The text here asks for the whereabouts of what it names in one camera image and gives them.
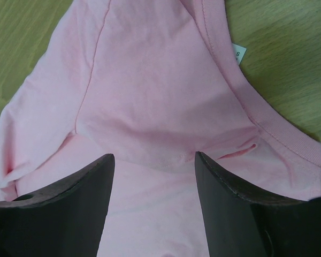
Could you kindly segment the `light pink t shirt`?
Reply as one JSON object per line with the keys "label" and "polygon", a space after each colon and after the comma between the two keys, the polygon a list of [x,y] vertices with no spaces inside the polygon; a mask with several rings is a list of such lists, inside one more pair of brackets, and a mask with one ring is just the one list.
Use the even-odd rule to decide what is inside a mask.
{"label": "light pink t shirt", "polygon": [[99,256],[208,256],[194,156],[268,191],[321,196],[321,144],[235,58],[223,1],[74,1],[0,115],[0,201],[111,153]]}

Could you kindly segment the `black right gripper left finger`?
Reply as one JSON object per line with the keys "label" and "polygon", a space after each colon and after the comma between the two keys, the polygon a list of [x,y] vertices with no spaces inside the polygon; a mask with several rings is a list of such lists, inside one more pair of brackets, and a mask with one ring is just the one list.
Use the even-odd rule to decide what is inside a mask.
{"label": "black right gripper left finger", "polygon": [[0,256],[96,256],[114,155],[13,201],[0,201]]}

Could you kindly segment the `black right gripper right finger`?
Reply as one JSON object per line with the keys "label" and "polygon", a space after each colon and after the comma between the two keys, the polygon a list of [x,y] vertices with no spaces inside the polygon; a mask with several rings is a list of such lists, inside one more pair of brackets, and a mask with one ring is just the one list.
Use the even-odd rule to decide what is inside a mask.
{"label": "black right gripper right finger", "polygon": [[321,197],[264,190],[202,152],[195,175],[211,256],[321,256]]}

